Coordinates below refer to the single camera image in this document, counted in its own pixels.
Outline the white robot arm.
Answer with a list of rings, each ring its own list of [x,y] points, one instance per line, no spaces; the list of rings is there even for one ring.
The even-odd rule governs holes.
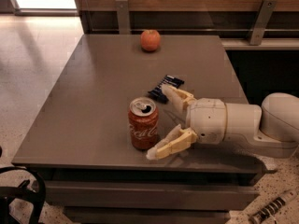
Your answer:
[[[186,113],[186,127],[177,125],[149,149],[149,160],[166,158],[194,143],[233,142],[251,153],[271,158],[289,158],[298,148],[298,97],[276,92],[266,96],[261,105],[246,105],[196,99],[170,85],[163,85],[162,93],[177,111]]]

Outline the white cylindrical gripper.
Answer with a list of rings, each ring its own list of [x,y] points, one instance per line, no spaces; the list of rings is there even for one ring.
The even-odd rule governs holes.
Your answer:
[[[186,125],[182,129],[177,125],[170,133],[147,151],[150,161],[164,159],[172,154],[188,149],[197,138],[200,144],[217,145],[225,135],[226,106],[219,99],[201,98],[195,101],[194,96],[184,90],[163,85],[162,92],[182,114],[187,109]]]

